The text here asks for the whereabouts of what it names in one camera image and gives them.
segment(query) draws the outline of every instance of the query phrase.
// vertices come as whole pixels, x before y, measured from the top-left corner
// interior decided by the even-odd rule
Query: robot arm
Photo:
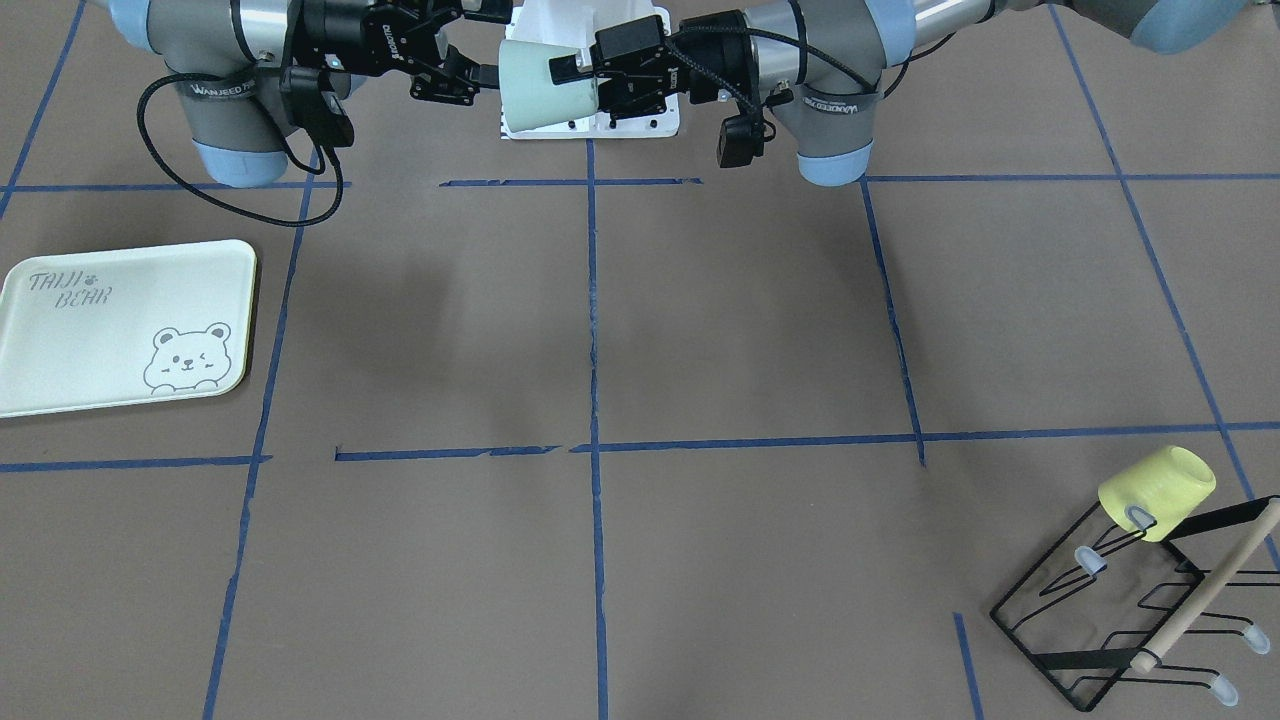
[[[1248,0],[1050,0],[1128,37],[1170,54],[1222,28]],[[687,92],[694,104],[732,97],[739,114],[724,120],[721,167],[740,167],[764,152],[768,109],[799,142],[801,174],[822,186],[856,181],[867,172],[881,73],[905,63],[915,47],[940,41],[1005,10],[1046,0],[776,0],[681,23],[664,36],[655,18],[596,33],[589,58],[552,58],[531,77],[520,63],[499,60],[503,102],[512,126],[525,115],[540,124],[582,117],[525,113],[518,102],[545,105],[570,96],[566,86],[594,83],[596,105],[614,119],[660,113],[663,97]],[[504,47],[502,56],[536,56]],[[541,87],[531,86],[541,82]]]
[[[672,35],[657,15],[636,19],[599,31],[589,53],[504,41],[498,68],[458,53],[444,26],[507,23],[512,0],[92,1],[169,70],[198,73],[175,85],[209,174],[256,187],[284,173],[284,137],[298,128],[326,155],[349,146],[342,100],[352,79],[389,70],[413,77],[413,97],[454,105],[500,85],[513,131],[598,109],[614,119],[655,114],[673,92],[694,104],[731,99],[739,114],[722,126],[722,167],[763,155],[768,110],[796,137],[801,174],[838,186],[867,170],[882,72],[915,47],[1052,3],[1138,46],[1178,53],[1249,0],[773,0],[686,19]]]
[[[287,169],[284,136],[320,147],[355,140],[342,109],[352,76],[399,70],[420,100],[471,105],[493,65],[448,44],[454,19],[507,23],[511,0],[95,0],[129,44],[164,56],[214,179],[259,187]]]

